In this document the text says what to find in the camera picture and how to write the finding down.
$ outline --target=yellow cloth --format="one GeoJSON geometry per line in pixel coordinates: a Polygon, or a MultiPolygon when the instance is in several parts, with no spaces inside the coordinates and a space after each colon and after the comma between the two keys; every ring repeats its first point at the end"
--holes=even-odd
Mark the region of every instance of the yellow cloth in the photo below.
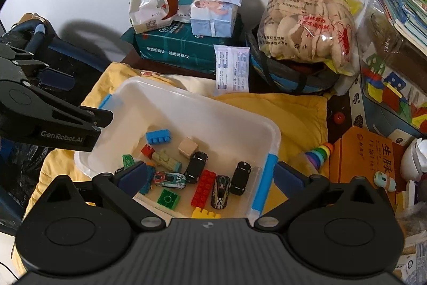
{"type": "MultiPolygon", "coordinates": [[[[124,64],[112,63],[102,74],[84,102],[85,106],[97,108],[105,96],[114,93],[126,79],[139,76],[139,71],[124,64]]],[[[148,77],[174,85],[172,81],[159,76],[148,77]]],[[[236,93],[216,99],[263,115],[274,121],[279,127],[282,142],[279,160],[287,161],[301,151],[309,151],[327,141],[326,98],[319,96],[290,96],[285,94],[236,93]]],[[[90,180],[74,165],[74,151],[55,149],[44,160],[39,182],[29,200],[26,215],[34,206],[44,190],[57,175],[67,174],[73,181],[90,180]]],[[[272,184],[264,211],[267,212],[286,200],[286,196],[272,184]]],[[[13,250],[13,263],[16,269],[25,273],[16,249],[13,250]]]]}

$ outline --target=qr code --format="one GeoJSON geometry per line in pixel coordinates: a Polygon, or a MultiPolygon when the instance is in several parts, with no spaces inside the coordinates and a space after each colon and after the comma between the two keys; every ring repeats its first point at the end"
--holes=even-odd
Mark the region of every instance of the qr code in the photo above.
{"type": "Polygon", "coordinates": [[[427,256],[427,241],[419,243],[417,246],[417,257],[427,256]]]}
{"type": "Polygon", "coordinates": [[[156,29],[157,28],[157,22],[156,22],[156,20],[148,21],[146,23],[146,26],[147,26],[147,29],[156,29]]]}

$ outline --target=black cable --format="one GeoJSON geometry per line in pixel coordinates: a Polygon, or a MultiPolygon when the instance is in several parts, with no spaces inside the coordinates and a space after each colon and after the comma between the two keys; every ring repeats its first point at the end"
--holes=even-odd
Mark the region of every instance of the black cable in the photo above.
{"type": "Polygon", "coordinates": [[[15,277],[16,280],[18,280],[18,277],[16,275],[14,275],[14,273],[10,270],[10,268],[8,266],[6,266],[3,262],[0,262],[0,264],[4,267],[6,267],[6,269],[15,277]]]}

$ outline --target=plastic storage bin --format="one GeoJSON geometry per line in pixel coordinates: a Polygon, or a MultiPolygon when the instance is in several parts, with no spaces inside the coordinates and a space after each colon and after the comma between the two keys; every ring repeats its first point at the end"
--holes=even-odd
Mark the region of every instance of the plastic storage bin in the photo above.
{"type": "Polygon", "coordinates": [[[364,95],[427,133],[427,57],[403,38],[386,17],[382,0],[369,0],[357,31],[364,95]]]}
{"type": "MultiPolygon", "coordinates": [[[[146,144],[145,133],[167,128],[172,141],[153,148],[165,149],[169,156],[181,161],[182,172],[189,160],[178,152],[178,145],[185,137],[199,144],[199,151],[209,157],[205,169],[217,175],[231,178],[240,161],[252,166],[243,195],[230,193],[227,207],[222,210],[212,208],[209,197],[205,209],[222,217],[248,217],[251,222],[260,216],[281,138],[279,128],[270,119],[140,77],[126,80],[103,108],[114,113],[112,123],[103,129],[91,153],[75,153],[76,166],[86,175],[93,178],[103,172],[114,173],[123,166],[122,154],[147,161],[140,152],[146,144]]],[[[135,199],[153,207],[154,212],[159,209],[172,217],[191,217],[194,208],[190,203],[196,188],[197,184],[187,184],[182,190],[170,189],[181,196],[175,210],[157,204],[161,187],[153,186],[148,194],[138,193],[135,199]]]]}

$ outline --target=black toy car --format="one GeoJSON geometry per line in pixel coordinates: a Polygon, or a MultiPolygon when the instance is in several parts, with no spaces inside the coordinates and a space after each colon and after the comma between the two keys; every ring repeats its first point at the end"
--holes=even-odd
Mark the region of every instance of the black toy car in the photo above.
{"type": "Polygon", "coordinates": [[[184,175],[187,177],[187,184],[196,184],[199,181],[200,174],[206,165],[208,155],[198,151],[194,153],[189,161],[187,170],[184,175]]]}
{"type": "Polygon", "coordinates": [[[230,191],[230,178],[226,175],[217,175],[213,184],[211,205],[215,209],[224,209],[227,206],[230,191]]]}
{"type": "Polygon", "coordinates": [[[248,184],[249,174],[251,174],[251,165],[247,162],[239,162],[236,170],[234,171],[231,180],[230,192],[234,195],[241,196],[246,190],[248,184]]]}

